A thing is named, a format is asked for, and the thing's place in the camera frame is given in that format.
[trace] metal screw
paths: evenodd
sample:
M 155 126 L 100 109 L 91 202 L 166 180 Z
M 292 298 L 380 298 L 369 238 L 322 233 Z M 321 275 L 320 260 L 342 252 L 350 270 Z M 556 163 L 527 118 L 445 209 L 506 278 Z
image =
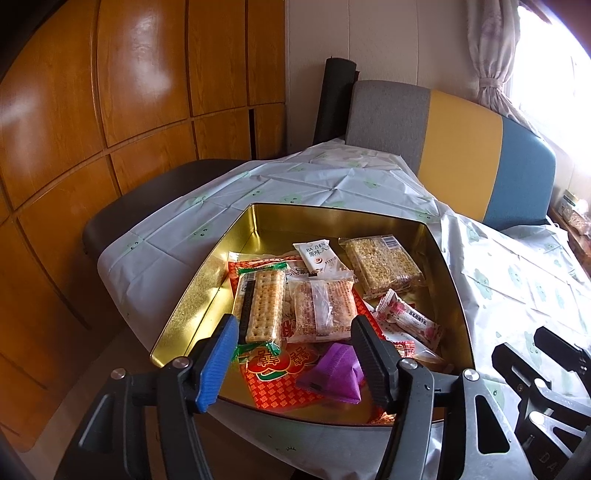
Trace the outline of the metal screw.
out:
M 178 356 L 173 360 L 173 367 L 174 368 L 187 368 L 189 366 L 190 360 L 186 356 Z
M 111 378 L 113 380 L 121 380 L 125 377 L 126 373 L 125 368 L 115 368 L 115 370 L 111 372 Z
M 480 375 L 473 368 L 466 368 L 464 370 L 464 377 L 466 377 L 471 382 L 475 382 L 476 380 L 478 380 L 480 378 Z
M 400 360 L 400 365 L 402 366 L 402 368 L 405 368 L 406 370 L 414 370 L 418 367 L 417 361 L 413 360 L 412 358 L 403 358 L 402 360 Z
M 530 420 L 536 425 L 544 424 L 544 416 L 539 411 L 533 411 L 530 413 Z

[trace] gold tin box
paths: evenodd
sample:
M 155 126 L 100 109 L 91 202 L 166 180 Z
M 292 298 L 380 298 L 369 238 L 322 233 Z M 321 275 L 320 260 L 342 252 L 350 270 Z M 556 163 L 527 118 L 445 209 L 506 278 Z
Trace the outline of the gold tin box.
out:
M 326 238 L 340 259 L 350 266 L 338 238 L 385 234 L 392 234 L 400 241 L 425 276 L 427 287 L 417 291 L 412 301 L 445 327 L 439 354 L 454 365 L 456 372 L 473 368 L 462 305 L 445 260 L 425 224 L 355 210 L 271 203 L 250 205 L 220 239 L 170 316 L 151 352 L 151 360 L 161 367 L 177 356 L 188 354 L 198 340 L 212 334 L 224 313 L 232 311 L 228 252 L 282 255 L 293 250 L 293 243 Z M 247 407 L 254 406 L 237 362 L 230 366 L 220 396 Z M 372 414 L 366 388 L 362 398 L 358 405 L 315 404 L 286 415 L 323 423 L 365 423 Z

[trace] window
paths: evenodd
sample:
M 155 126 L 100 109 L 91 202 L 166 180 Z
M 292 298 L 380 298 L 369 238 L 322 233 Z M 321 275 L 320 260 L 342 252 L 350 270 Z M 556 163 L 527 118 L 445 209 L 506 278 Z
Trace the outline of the window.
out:
M 519 7 L 508 96 L 539 132 L 591 172 L 591 60 L 562 25 Z

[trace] cracker package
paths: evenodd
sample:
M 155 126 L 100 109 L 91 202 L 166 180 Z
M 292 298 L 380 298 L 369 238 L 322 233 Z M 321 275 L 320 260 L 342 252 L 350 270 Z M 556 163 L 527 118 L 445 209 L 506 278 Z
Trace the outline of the cracker package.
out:
M 339 239 L 361 282 L 366 300 L 384 295 L 390 288 L 404 291 L 423 284 L 423 273 L 393 235 Z
M 295 332 L 289 343 L 328 342 L 351 337 L 357 315 L 353 272 L 324 277 L 291 277 L 288 288 L 295 310 Z
M 238 289 L 238 279 L 240 277 L 238 273 L 239 270 L 268 267 L 282 262 L 287 264 L 287 269 L 285 271 L 287 276 L 292 274 L 304 274 L 307 272 L 306 265 L 301 259 L 300 254 L 295 251 L 280 256 L 241 254 L 237 252 L 228 253 L 228 277 L 230 278 L 232 293 L 236 295 Z
M 239 343 L 281 343 L 285 262 L 239 270 L 232 314 L 240 321 Z

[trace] floor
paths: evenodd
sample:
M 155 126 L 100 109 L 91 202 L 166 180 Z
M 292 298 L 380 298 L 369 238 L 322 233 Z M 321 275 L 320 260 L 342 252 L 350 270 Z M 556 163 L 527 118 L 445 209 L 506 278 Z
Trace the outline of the floor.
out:
M 121 332 L 70 390 L 35 446 L 21 454 L 37 480 L 51 480 L 74 431 L 95 394 L 114 368 L 131 373 L 147 372 L 155 367 L 148 352 L 129 329 Z M 271 475 L 287 480 L 294 469 L 259 450 L 209 415 L 196 416 L 197 429 L 214 478 L 241 480 L 266 479 Z M 148 451 L 153 480 L 165 480 L 155 409 L 146 412 Z

